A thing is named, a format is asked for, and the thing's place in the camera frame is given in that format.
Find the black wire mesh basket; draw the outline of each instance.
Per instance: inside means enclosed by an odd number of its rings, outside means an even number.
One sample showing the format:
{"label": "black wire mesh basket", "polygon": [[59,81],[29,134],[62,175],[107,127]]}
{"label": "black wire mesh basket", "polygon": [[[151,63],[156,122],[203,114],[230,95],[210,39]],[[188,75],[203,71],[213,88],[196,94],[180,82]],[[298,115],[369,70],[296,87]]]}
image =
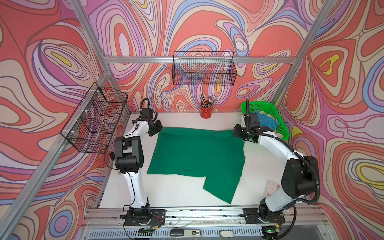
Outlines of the black wire mesh basket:
{"label": "black wire mesh basket", "polygon": [[97,87],[90,102],[66,136],[79,152],[105,154],[119,123],[128,95],[111,87]]}
{"label": "black wire mesh basket", "polygon": [[175,85],[233,86],[237,76],[232,51],[174,51]]}

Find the red cup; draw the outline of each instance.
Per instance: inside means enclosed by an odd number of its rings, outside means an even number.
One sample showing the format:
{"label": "red cup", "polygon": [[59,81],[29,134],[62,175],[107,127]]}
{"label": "red cup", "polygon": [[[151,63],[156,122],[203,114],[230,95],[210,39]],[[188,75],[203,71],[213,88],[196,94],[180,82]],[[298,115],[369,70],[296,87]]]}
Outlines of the red cup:
{"label": "red cup", "polygon": [[212,107],[205,108],[205,107],[203,107],[203,103],[201,102],[200,116],[202,118],[210,118],[212,116]]}

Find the green plastic basket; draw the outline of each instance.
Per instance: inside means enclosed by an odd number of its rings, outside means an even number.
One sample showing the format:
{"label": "green plastic basket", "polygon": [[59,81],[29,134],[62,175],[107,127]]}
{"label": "green plastic basket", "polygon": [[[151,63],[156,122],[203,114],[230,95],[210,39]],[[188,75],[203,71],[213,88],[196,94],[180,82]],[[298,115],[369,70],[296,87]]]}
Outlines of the green plastic basket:
{"label": "green plastic basket", "polygon": [[[244,114],[247,111],[247,103],[243,102],[241,104],[240,108]],[[275,117],[277,119],[277,121],[279,122],[279,125],[277,125],[277,127],[276,127],[276,132],[283,135],[283,137],[281,138],[283,140],[287,140],[289,138],[288,129],[285,126],[283,120],[281,119],[279,112],[276,110],[275,106],[272,103],[264,102],[264,101],[249,102],[249,111],[251,113],[253,113],[256,110],[263,111],[263,112],[268,113],[269,115]]]}

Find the green cloth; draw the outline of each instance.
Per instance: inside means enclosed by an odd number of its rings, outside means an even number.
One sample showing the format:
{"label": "green cloth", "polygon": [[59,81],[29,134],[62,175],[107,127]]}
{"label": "green cloth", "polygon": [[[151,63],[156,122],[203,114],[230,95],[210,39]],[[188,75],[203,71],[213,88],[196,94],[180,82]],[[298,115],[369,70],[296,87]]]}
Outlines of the green cloth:
{"label": "green cloth", "polygon": [[206,177],[203,189],[231,203],[245,162],[243,148],[233,130],[166,127],[147,173]]}

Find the blue cloth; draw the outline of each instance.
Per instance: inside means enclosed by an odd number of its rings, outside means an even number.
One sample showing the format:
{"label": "blue cloth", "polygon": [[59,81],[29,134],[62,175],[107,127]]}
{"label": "blue cloth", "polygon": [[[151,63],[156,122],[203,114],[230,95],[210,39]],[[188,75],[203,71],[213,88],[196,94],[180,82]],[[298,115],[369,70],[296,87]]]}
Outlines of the blue cloth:
{"label": "blue cloth", "polygon": [[257,117],[259,118],[260,126],[262,127],[269,127],[272,129],[272,131],[279,125],[278,122],[276,122],[273,118],[259,113],[258,110],[254,111],[254,113],[257,113]]}

